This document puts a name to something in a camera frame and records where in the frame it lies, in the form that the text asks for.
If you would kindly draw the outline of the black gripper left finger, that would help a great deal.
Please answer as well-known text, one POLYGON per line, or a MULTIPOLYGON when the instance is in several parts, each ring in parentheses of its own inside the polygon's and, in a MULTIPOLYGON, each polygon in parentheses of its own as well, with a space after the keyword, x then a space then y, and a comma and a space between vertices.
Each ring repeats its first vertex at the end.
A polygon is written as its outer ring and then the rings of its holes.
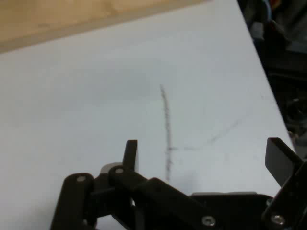
POLYGON ((93 177, 65 178, 51 229, 94 230, 112 216, 128 230, 215 230, 217 217, 177 189, 136 172, 138 142, 126 143, 123 161, 93 177))

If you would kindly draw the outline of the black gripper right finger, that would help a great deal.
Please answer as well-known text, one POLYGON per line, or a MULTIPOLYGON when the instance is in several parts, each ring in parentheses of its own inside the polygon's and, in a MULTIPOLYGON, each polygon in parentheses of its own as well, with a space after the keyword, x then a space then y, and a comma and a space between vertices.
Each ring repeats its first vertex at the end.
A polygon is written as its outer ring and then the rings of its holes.
POLYGON ((280 138, 268 138, 265 166, 281 187, 264 210, 261 220, 268 230, 307 228, 307 162, 280 138))

